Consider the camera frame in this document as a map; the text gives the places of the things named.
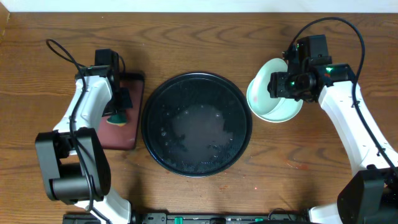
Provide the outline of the green sponge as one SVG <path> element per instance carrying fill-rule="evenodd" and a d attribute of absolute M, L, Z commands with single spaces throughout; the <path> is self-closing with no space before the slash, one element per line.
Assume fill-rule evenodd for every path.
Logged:
<path fill-rule="evenodd" d="M 106 122 L 108 124 L 116 125 L 116 126 L 124 126 L 127 124 L 127 116 L 126 112 L 122 111 L 117 114 L 111 115 Z"/>

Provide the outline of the light blue plate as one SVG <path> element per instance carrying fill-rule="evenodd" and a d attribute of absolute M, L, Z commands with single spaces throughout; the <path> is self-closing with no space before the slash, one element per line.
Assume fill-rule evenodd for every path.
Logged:
<path fill-rule="evenodd" d="M 259 114 L 254 111 L 254 103 L 251 103 L 249 97 L 251 96 L 251 89 L 254 81 L 252 80 L 246 91 L 246 99 L 250 110 L 260 119 L 270 123 L 282 123 L 292 119 L 296 116 L 303 105 L 303 101 L 294 101 L 293 99 L 281 99 L 281 103 L 268 114 Z"/>

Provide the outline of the pale green plate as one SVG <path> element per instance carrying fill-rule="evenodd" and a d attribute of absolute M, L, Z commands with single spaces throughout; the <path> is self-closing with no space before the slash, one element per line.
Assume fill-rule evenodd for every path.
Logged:
<path fill-rule="evenodd" d="M 249 90 L 249 104 L 258 115 L 274 112 L 284 102 L 282 98 L 271 98 L 267 89 L 274 72 L 286 72 L 287 64 L 280 58 L 273 58 L 265 63 L 252 81 Z"/>

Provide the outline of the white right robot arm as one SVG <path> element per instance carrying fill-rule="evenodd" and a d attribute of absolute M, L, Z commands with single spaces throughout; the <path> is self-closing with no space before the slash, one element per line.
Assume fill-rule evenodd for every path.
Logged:
<path fill-rule="evenodd" d="M 363 101 L 347 64 L 304 68 L 275 58 L 265 65 L 273 98 L 317 101 L 348 156 L 352 179 L 335 203 L 308 211 L 312 223 L 397 223 L 397 152 Z"/>

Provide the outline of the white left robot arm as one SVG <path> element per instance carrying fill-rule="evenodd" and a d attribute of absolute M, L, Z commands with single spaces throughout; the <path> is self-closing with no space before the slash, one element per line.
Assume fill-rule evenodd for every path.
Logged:
<path fill-rule="evenodd" d="M 79 69 L 73 99 L 35 149 L 50 200 L 85 209 L 101 223 L 131 223 L 131 203 L 111 186 L 111 170 L 97 135 L 106 106 L 118 90 L 119 70 L 110 65 Z"/>

